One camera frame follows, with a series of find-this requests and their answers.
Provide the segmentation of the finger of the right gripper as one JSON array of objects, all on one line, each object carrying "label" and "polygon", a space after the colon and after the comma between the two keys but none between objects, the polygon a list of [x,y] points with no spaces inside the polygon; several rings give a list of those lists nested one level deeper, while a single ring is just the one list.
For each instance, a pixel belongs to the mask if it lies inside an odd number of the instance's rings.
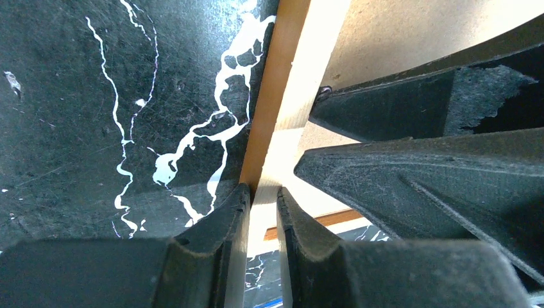
[{"label": "finger of the right gripper", "polygon": [[309,119],[361,142],[541,128],[543,46],[333,91],[315,102]]},{"label": "finger of the right gripper", "polygon": [[543,289],[543,129],[306,151],[294,174],[393,239],[480,239]]}]

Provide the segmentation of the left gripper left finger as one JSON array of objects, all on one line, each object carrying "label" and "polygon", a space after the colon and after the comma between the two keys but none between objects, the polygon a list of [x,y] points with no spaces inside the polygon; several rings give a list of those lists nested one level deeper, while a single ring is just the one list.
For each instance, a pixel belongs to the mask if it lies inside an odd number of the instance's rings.
[{"label": "left gripper left finger", "polygon": [[242,307],[250,188],[175,237],[21,242],[1,255],[2,307]]}]

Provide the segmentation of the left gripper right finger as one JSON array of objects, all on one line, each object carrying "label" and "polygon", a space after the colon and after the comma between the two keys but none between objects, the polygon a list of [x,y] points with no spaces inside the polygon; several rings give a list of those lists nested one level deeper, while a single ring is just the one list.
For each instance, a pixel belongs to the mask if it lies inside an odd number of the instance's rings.
[{"label": "left gripper right finger", "polygon": [[277,192],[285,307],[529,307],[513,266],[474,240],[345,241]]}]

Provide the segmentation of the brown cardboard backing board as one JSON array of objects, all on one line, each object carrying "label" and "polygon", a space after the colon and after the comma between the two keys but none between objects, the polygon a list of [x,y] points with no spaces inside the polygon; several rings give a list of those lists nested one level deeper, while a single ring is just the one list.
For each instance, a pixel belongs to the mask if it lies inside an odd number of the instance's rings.
[{"label": "brown cardboard backing board", "polygon": [[354,1],[315,102],[536,45],[543,46],[542,1]]}]

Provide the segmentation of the brown wooden photo frame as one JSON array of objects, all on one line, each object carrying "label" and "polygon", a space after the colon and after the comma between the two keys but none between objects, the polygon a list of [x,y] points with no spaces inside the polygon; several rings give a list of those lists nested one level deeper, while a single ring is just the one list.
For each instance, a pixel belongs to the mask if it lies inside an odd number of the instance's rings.
[{"label": "brown wooden photo frame", "polygon": [[240,180],[252,192],[244,307],[282,305],[276,194],[335,232],[366,224],[340,201],[295,177],[305,150],[351,140],[309,122],[350,1],[281,1],[251,124]]}]

